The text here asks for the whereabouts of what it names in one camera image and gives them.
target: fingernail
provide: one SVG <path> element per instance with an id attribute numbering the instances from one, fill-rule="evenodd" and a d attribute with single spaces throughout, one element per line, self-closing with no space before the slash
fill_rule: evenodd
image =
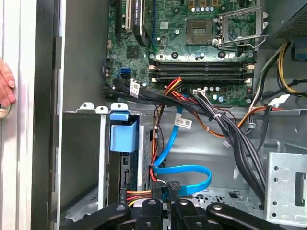
<path id="1" fill-rule="evenodd" d="M 3 100 L 1 101 L 1 105 L 6 107 L 6 106 L 9 106 L 9 105 L 10 105 L 10 102 L 9 102 L 8 99 L 3 99 Z"/>
<path id="2" fill-rule="evenodd" d="M 13 80 L 9 80 L 9 86 L 11 88 L 14 88 L 15 87 L 15 82 Z"/>
<path id="3" fill-rule="evenodd" d="M 9 100 L 10 100 L 11 103 L 13 103 L 13 102 L 15 101 L 15 95 L 12 94 L 12 93 L 10 93 L 10 94 L 8 95 L 8 98 L 9 98 Z"/>

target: screw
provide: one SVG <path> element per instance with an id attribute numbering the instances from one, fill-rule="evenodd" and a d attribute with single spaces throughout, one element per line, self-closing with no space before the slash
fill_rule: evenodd
<path id="1" fill-rule="evenodd" d="M 149 205 L 155 205 L 155 204 L 156 204 L 156 201 L 150 200 L 150 201 L 148 202 L 148 204 L 149 204 Z"/>
<path id="2" fill-rule="evenodd" d="M 222 206 L 220 205 L 213 205 L 213 208 L 217 211 L 222 210 Z"/>
<path id="3" fill-rule="evenodd" d="M 181 201 L 180 201 L 180 204 L 182 204 L 182 205 L 187 205 L 187 204 L 188 204 L 188 201 L 187 201 L 187 200 L 181 200 Z"/>
<path id="4" fill-rule="evenodd" d="M 252 52 L 249 52 L 249 53 L 248 53 L 248 57 L 249 57 L 249 58 L 252 58 L 253 56 L 254 56 L 254 54 L 253 54 Z"/>
<path id="5" fill-rule="evenodd" d="M 116 208 L 117 211 L 122 211 L 124 209 L 125 209 L 125 207 L 123 205 L 118 205 L 117 208 Z"/>

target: blue plastic tab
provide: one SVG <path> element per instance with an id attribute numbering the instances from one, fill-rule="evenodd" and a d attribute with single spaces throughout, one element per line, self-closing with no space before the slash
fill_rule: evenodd
<path id="1" fill-rule="evenodd" d="M 113 112 L 110 114 L 111 121 L 128 121 L 129 112 L 128 111 L 120 111 L 120 112 Z"/>
<path id="2" fill-rule="evenodd" d="M 205 166 L 200 165 L 180 165 L 174 167 L 157 168 L 153 167 L 156 174 L 172 174 L 172 173 L 182 173 L 182 172 L 200 172 L 208 176 L 207 180 L 199 184 L 183 185 L 179 190 L 181 196 L 187 196 L 199 191 L 206 189 L 211 184 L 212 172 Z"/>
<path id="3" fill-rule="evenodd" d="M 114 152 L 132 153 L 138 148 L 139 122 L 131 126 L 112 125 L 110 150 Z"/>

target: motherboard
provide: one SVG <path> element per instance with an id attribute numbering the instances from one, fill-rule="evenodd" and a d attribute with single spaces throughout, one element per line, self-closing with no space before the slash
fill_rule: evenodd
<path id="1" fill-rule="evenodd" d="M 249 106 L 256 52 L 235 42 L 220 48 L 219 15 L 255 7 L 255 0 L 117 0 L 109 9 L 106 78 L 163 92 L 181 76 L 183 87 L 205 92 L 212 104 Z M 229 17 L 231 40 L 255 34 L 256 14 Z"/>

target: cable label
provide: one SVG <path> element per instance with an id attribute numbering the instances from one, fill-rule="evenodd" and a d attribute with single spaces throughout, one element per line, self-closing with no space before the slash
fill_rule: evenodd
<path id="1" fill-rule="evenodd" d="M 184 118 L 177 118 L 175 119 L 175 126 L 191 129 L 192 121 Z"/>
<path id="2" fill-rule="evenodd" d="M 140 84 L 131 81 L 130 83 L 130 95 L 132 97 L 139 97 Z"/>
<path id="3" fill-rule="evenodd" d="M 225 141 L 223 142 L 223 145 L 225 145 L 226 148 L 231 147 L 231 144 L 230 144 L 230 141 L 229 141 L 229 140 L 225 140 Z"/>

